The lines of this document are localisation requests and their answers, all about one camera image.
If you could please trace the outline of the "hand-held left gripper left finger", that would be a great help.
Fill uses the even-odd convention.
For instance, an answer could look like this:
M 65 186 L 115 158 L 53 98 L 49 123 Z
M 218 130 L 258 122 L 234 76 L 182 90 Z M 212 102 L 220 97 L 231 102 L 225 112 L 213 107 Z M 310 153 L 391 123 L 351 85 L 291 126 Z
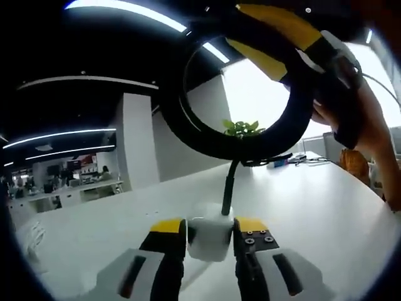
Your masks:
M 129 248 L 102 269 L 97 300 L 177 300 L 184 276 L 186 220 L 155 223 L 139 248 Z

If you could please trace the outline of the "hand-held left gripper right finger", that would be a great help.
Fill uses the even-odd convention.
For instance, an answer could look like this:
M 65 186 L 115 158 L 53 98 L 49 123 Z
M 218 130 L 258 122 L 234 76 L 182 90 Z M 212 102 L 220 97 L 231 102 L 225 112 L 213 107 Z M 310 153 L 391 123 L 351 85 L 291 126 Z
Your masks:
M 233 249 L 242 300 L 323 300 L 321 271 L 282 248 L 256 218 L 234 218 Z

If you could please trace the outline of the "person's right hand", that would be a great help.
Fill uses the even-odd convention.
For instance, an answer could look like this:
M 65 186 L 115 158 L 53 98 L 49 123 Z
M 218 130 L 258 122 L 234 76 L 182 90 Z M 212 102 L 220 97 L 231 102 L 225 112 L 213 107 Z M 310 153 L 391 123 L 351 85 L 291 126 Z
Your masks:
M 361 131 L 356 149 L 369 154 L 375 161 L 378 161 L 380 157 L 388 157 L 393 154 L 390 132 L 382 108 L 366 81 L 362 81 L 355 103 L 362 115 Z M 339 127 L 343 125 L 338 114 L 324 106 L 321 100 L 313 102 L 311 119 L 319 124 L 330 126 L 334 133 L 338 132 Z

